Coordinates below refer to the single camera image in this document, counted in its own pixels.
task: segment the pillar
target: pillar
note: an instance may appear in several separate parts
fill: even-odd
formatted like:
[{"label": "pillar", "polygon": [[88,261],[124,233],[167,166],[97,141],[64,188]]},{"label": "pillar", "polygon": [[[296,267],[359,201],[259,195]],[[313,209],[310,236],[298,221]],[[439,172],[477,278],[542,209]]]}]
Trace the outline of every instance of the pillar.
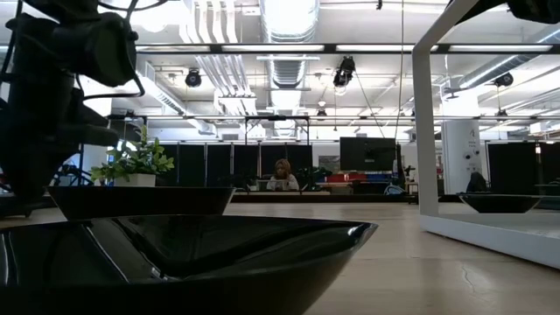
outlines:
[{"label": "pillar", "polygon": [[[444,116],[478,116],[479,104],[473,91],[442,98]],[[482,173],[478,120],[452,120],[442,124],[445,194],[464,193],[471,173]]]}]

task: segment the white planter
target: white planter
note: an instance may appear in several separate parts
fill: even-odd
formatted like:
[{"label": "white planter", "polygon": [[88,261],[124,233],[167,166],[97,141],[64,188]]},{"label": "white planter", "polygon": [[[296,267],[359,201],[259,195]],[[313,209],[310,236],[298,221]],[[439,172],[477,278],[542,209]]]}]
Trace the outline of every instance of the white planter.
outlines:
[{"label": "white planter", "polygon": [[131,174],[130,181],[126,178],[116,178],[116,187],[155,187],[156,175],[153,174]]}]

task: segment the white frame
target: white frame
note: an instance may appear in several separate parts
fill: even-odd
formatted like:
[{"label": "white frame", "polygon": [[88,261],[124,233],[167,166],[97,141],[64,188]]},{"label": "white frame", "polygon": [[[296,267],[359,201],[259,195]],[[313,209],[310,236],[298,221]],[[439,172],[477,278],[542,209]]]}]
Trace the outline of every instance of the white frame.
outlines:
[{"label": "white frame", "polygon": [[455,0],[412,50],[420,224],[423,229],[560,269],[560,237],[529,233],[559,227],[560,214],[443,214],[438,208],[431,96],[431,48],[478,2]]}]

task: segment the spotlight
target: spotlight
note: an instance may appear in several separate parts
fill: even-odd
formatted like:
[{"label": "spotlight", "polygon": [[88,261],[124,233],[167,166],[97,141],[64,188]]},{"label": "spotlight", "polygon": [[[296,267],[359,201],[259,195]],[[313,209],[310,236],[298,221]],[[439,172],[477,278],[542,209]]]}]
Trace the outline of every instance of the spotlight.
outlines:
[{"label": "spotlight", "polygon": [[514,83],[514,76],[511,73],[506,73],[493,81],[496,87],[509,87]]},{"label": "spotlight", "polygon": [[352,73],[356,71],[356,64],[352,56],[345,56],[332,82],[336,88],[343,88],[352,80]]},{"label": "spotlight", "polygon": [[202,83],[202,79],[199,74],[200,70],[197,68],[189,69],[189,74],[186,76],[185,84],[190,88],[196,88]]}]

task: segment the black panel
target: black panel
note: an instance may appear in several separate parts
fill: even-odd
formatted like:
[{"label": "black panel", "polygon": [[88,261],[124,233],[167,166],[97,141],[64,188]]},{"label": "black panel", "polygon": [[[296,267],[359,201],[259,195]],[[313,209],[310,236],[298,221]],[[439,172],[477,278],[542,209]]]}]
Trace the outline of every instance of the black panel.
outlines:
[{"label": "black panel", "polygon": [[548,184],[560,178],[560,143],[541,143],[542,182]]},{"label": "black panel", "polygon": [[178,185],[182,187],[204,186],[204,145],[181,144],[178,158]]},{"label": "black panel", "polygon": [[537,193],[534,143],[489,144],[488,160],[492,193]]},{"label": "black panel", "polygon": [[288,161],[291,171],[296,173],[313,166],[313,151],[310,145],[288,145]]},{"label": "black panel", "polygon": [[234,174],[243,176],[256,176],[256,167],[259,158],[259,147],[256,145],[234,146]]},{"label": "black panel", "polygon": [[208,145],[207,186],[229,186],[231,145]]},{"label": "black panel", "polygon": [[165,149],[164,155],[167,158],[173,158],[175,168],[163,174],[157,175],[156,186],[176,186],[178,184],[177,175],[179,169],[179,148],[176,144],[160,144]]},{"label": "black panel", "polygon": [[342,137],[340,169],[343,171],[393,171],[394,138]]},{"label": "black panel", "polygon": [[274,174],[274,166],[281,158],[286,158],[286,146],[284,144],[261,145],[261,174],[263,176]]}]

